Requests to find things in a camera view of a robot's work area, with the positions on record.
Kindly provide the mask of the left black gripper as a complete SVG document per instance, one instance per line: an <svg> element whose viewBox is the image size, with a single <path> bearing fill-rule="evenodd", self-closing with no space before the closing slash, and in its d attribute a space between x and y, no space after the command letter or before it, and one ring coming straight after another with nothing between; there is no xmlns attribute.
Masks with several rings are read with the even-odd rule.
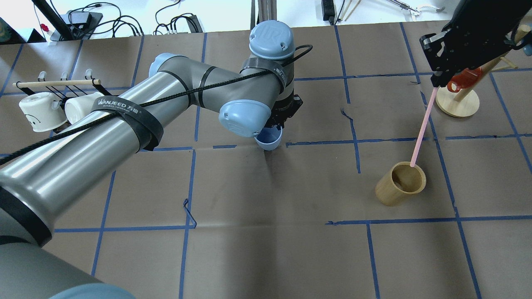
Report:
<svg viewBox="0 0 532 299"><path fill-rule="evenodd" d="M277 130L281 130L281 128L284 129L286 121L294 117L301 108L303 100L295 93L293 88L290 89L290 91L291 93L289 95L281 95L274 102L270 117L266 121L264 127L275 127Z"/></svg>

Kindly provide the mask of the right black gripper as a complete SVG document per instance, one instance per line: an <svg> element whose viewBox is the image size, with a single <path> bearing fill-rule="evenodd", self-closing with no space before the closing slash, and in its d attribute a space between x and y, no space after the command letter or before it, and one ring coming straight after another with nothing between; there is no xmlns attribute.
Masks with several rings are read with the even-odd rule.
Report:
<svg viewBox="0 0 532 299"><path fill-rule="evenodd" d="M461 0L443 32L419 38L433 75L433 87L445 87L458 69L474 68L520 50L517 28L531 10L530 0Z"/></svg>

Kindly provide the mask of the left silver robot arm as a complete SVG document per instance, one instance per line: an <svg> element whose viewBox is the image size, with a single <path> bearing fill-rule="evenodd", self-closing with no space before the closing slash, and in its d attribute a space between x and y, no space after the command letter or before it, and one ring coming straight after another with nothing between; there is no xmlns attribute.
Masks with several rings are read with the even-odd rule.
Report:
<svg viewBox="0 0 532 299"><path fill-rule="evenodd" d="M238 73L162 53L138 85L98 97L60 134L1 159L2 299L133 298L43 246L80 197L135 153L158 147L164 128L192 105L218 113L221 125L242 137L283 127L302 104L293 87L300 58L293 31L277 20L261 22L249 49Z"/></svg>

